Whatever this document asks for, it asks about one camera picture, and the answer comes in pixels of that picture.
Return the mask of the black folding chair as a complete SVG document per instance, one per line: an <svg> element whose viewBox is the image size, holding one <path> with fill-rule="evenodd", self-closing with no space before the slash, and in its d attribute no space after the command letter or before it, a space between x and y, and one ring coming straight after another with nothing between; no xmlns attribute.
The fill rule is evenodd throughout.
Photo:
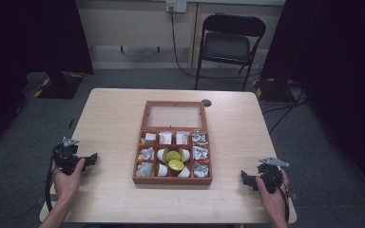
<svg viewBox="0 0 365 228"><path fill-rule="evenodd" d="M200 53L195 88L198 88L202 61L247 67L241 90L246 88L259 42L266 26L258 17L231 13L213 13L202 23Z"/></svg>

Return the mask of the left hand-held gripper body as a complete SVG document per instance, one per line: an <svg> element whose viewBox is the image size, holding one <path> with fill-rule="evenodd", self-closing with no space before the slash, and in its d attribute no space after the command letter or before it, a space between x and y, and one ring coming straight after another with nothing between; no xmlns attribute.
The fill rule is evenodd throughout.
<svg viewBox="0 0 365 228"><path fill-rule="evenodd" d="M54 167L60 169L64 174L71 175L80 158L76 155L79 141L64 137L61 142L53 148Z"/></svg>

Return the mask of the pile of green-lidded white cups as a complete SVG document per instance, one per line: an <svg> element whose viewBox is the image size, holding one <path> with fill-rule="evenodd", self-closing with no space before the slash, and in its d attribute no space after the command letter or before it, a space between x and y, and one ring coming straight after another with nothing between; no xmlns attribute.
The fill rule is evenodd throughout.
<svg viewBox="0 0 365 228"><path fill-rule="evenodd" d="M186 149L160 149L157 152L157 160L158 164L155 174L158 177L188 178L191 176L191 171L187 164L190 160L190 152Z"/></svg>

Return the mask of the silver grey sachet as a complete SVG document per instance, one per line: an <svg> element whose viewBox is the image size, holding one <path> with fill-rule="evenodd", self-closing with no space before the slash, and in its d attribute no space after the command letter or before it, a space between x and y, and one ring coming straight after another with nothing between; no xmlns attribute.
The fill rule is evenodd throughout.
<svg viewBox="0 0 365 228"><path fill-rule="evenodd" d="M148 147L140 150L138 155L139 160L153 160L154 159L154 148Z"/></svg>
<svg viewBox="0 0 365 228"><path fill-rule="evenodd" d="M141 143L155 143L156 141L157 135L155 133L145 132L141 138Z"/></svg>
<svg viewBox="0 0 365 228"><path fill-rule="evenodd" d="M137 166L137 177L151 177L153 164L151 162L141 162Z"/></svg>

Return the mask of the wooden compartment box with lid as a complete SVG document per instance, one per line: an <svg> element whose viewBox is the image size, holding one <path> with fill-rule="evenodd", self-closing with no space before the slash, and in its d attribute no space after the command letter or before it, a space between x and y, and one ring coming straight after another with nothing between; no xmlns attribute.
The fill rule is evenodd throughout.
<svg viewBox="0 0 365 228"><path fill-rule="evenodd" d="M176 133L185 131L189 133L189 144L176 144ZM142 135L145 132L155 133L157 141L155 143L141 143ZM159 144L159 133L171 132L172 144ZM206 134L208 144L195 145L192 143L192 134L194 132L203 132ZM201 146L208 149L209 159L205 161L196 161L193 157L193 147ZM153 160L139 160L138 155L141 149L153 147ZM158 177L157 171L157 152L160 149L169 148L177 150L179 148L186 149L190 152L190 160L188 168L191 171L191 176L188 178L179 177ZM151 162L153 164L151 177L137 177L137 166L141 162ZM209 175L206 178L197 178L194 176L194 163L207 164L209 166ZM133 181L136 184L162 184L162 185L209 185L212 180L212 162L211 162L211 146L207 127L204 105L201 102L162 102L148 101L145 104L144 115L139 134L137 151L135 155L133 168Z"/></svg>

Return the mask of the silver blue printed sachet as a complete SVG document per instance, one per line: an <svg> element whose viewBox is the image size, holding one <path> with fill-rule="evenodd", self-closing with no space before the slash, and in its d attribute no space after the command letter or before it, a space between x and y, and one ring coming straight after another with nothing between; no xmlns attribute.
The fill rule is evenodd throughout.
<svg viewBox="0 0 365 228"><path fill-rule="evenodd" d="M209 166L207 164L194 163L194 176L197 178L206 178L209 175Z"/></svg>
<svg viewBox="0 0 365 228"><path fill-rule="evenodd" d="M192 134L192 143L195 145L208 144L208 141L206 139L206 134L203 132L194 132Z"/></svg>
<svg viewBox="0 0 365 228"><path fill-rule="evenodd" d="M205 161L209 159L208 149L206 147L194 146L193 157L196 161Z"/></svg>

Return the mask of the black stand base striped tape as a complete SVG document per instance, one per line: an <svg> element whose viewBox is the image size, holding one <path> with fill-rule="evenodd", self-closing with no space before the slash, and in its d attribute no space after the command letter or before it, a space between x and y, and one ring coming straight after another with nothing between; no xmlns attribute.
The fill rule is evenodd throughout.
<svg viewBox="0 0 365 228"><path fill-rule="evenodd" d="M34 98L67 99L71 100L84 77L78 73L55 72L44 73L43 78L33 86L29 86L24 93L32 92Z"/></svg>
<svg viewBox="0 0 365 228"><path fill-rule="evenodd" d="M287 84L275 79L257 79L253 82L259 100L266 103L293 103L296 99Z"/></svg>

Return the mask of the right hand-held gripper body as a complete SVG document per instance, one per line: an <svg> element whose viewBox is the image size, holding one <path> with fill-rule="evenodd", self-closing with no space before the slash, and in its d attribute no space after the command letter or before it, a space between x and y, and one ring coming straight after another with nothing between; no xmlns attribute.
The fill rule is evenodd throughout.
<svg viewBox="0 0 365 228"><path fill-rule="evenodd" d="M259 159L258 170L264 181L267 191L273 194L282 185L281 167L289 167L290 164L278 158L270 157Z"/></svg>

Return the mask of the dark curtain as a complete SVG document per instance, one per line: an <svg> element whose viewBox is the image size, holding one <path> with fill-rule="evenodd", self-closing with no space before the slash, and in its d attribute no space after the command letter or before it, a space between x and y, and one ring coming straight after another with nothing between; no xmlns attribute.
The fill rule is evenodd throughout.
<svg viewBox="0 0 365 228"><path fill-rule="evenodd" d="M304 83L365 177L365 0L285 0L261 76Z"/></svg>
<svg viewBox="0 0 365 228"><path fill-rule="evenodd" d="M93 73L76 0L0 0L0 133L32 72Z"/></svg>

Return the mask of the white wall socket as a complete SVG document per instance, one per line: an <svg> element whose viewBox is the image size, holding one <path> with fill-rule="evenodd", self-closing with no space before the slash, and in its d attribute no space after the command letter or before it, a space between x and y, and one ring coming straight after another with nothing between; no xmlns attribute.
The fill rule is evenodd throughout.
<svg viewBox="0 0 365 228"><path fill-rule="evenodd" d="M166 0L165 10L167 12L186 13L187 2L183 0Z"/></svg>

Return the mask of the person's left hand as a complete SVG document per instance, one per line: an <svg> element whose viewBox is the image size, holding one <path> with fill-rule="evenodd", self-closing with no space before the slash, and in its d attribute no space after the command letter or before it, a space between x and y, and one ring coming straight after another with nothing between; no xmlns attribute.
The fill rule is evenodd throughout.
<svg viewBox="0 0 365 228"><path fill-rule="evenodd" d="M85 165L85 159L81 159L76 164L74 172L68 176L61 170L55 169L54 188L58 196L58 202L72 202L79 191L81 173Z"/></svg>

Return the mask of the person's right hand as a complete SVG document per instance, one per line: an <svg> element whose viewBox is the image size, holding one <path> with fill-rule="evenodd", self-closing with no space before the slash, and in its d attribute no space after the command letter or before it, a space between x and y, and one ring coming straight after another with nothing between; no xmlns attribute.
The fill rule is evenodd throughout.
<svg viewBox="0 0 365 228"><path fill-rule="evenodd" d="M256 182L259 188L261 203L270 221L285 220L288 223L286 219L286 204L289 180L284 170L281 171L281 174L282 185L274 194L270 194L267 191L264 181L261 178L256 178Z"/></svg>

